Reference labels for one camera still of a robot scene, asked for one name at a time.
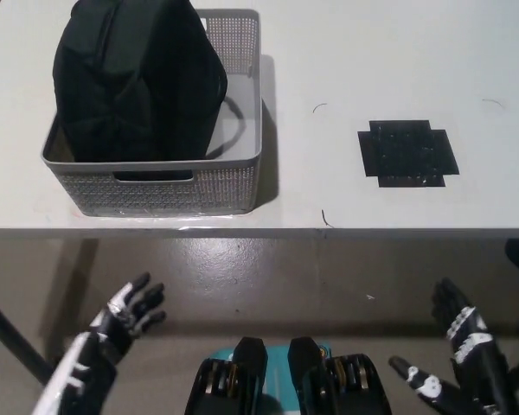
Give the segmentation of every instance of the concrete floor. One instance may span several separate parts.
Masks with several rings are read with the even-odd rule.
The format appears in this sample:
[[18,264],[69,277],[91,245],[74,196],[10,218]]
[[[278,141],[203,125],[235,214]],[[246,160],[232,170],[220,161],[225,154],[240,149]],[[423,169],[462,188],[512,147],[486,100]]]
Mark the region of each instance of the concrete floor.
[[[395,414],[432,413],[387,367],[401,354],[453,379],[430,295],[453,278],[519,361],[519,271],[502,240],[0,240],[0,307],[53,358],[141,271],[166,285],[168,321],[120,365],[104,413],[183,413],[202,359],[243,335],[296,335],[366,353]],[[41,388],[0,347],[0,414],[29,413]]]

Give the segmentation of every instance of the black backpack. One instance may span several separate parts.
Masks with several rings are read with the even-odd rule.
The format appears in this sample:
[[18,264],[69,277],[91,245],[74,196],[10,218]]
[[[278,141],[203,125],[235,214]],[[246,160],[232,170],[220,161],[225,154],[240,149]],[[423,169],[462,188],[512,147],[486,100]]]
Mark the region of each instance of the black backpack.
[[54,59],[76,162],[206,155],[227,75],[189,0],[80,0]]

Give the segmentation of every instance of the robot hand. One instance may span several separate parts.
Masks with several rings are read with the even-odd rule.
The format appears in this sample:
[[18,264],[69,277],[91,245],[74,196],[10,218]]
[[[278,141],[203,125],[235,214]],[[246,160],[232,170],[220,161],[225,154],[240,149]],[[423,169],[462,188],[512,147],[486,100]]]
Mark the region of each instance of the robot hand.
[[391,367],[419,397],[443,415],[519,415],[508,365],[483,318],[452,281],[437,284],[432,315],[452,344],[459,387],[392,357]]
[[94,318],[89,330],[77,335],[33,415],[100,413],[115,381],[116,365],[136,338],[165,319],[164,311],[154,311],[163,301],[162,284],[154,285],[136,299],[150,279],[150,274],[145,273],[126,284]]

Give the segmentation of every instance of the white table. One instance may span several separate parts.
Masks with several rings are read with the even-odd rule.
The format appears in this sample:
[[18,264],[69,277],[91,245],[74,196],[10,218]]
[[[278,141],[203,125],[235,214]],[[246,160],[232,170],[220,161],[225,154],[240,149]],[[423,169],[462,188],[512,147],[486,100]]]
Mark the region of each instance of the white table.
[[[195,0],[261,14],[279,193],[238,217],[148,220],[84,217],[40,158],[73,3],[0,4],[0,236],[519,236],[519,0]],[[375,119],[445,129],[460,175],[379,188],[357,138]]]

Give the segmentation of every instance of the black tape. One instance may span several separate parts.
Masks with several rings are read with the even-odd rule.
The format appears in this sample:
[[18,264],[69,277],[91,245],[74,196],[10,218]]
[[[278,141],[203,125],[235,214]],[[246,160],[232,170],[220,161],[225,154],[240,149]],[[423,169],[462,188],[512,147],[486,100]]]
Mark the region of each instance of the black tape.
[[369,121],[358,131],[367,177],[382,188],[444,187],[444,176],[459,169],[445,130],[432,130],[428,120]]

